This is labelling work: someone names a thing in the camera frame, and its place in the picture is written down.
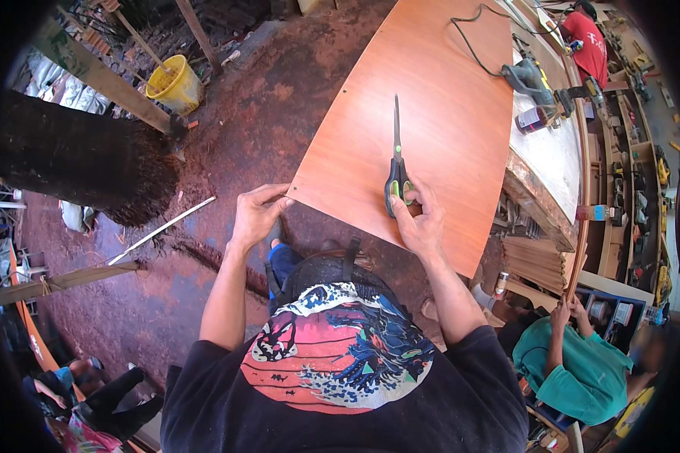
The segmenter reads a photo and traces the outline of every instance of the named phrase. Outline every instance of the hand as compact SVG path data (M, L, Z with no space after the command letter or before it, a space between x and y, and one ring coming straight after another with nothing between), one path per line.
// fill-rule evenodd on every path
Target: hand
M61 407L61 409L66 408L66 400L63 399L63 396L60 396L60 395L51 395L51 396L56 401L56 404L58 404Z
M580 298L577 297L576 294L571 296L571 300L569 301L569 310L571 311L571 315L577 319L587 316L587 310L584 308L584 305L581 304Z
M265 184L237 197L232 241L248 251L270 234L272 225L294 203L285 194L289 184Z
M550 324L552 325L552 331L561 329L564 330L564 326L569 322L569 315L571 310L569 309L569 303L567 303L564 298L557 302L557 307L552 311L552 320Z
M405 198L415 200L423 206L423 213L413 217L403 200L391 195L393 214L398 221L398 229L403 243L421 260L435 255L443 255L441 238L443 237L444 209L436 200L436 193L416 176L408 175L414 190L405 193Z

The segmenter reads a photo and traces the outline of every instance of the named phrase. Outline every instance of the plastic bottle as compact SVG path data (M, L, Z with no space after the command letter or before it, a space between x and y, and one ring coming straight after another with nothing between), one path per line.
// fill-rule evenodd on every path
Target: plastic bottle
M605 204L595 204L594 206L577 206L577 220L607 220L614 217L614 208Z
M563 113L561 104L537 105L516 117L516 126L523 134L532 133L551 125Z

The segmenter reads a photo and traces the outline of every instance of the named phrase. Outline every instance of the red t-shirt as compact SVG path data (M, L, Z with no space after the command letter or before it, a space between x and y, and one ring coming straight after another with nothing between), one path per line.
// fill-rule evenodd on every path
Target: red t-shirt
M574 39L584 43L573 55L577 66L594 76L604 89L607 86L607 45L599 28L592 19L576 11L571 12L562 25Z

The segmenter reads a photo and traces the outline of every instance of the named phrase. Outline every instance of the stack of wood strips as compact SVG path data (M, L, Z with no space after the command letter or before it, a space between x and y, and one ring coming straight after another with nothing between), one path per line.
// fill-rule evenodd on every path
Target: stack of wood strips
M502 239L508 271L562 294L569 285L574 253L557 251L549 239L531 240L509 236Z

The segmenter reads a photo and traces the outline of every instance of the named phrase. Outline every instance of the black t-shirt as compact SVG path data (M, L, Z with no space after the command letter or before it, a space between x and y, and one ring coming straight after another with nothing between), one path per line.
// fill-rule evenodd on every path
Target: black t-shirt
M170 370L162 450L524 451L524 401L493 328L440 353L382 295L317 285L235 351Z

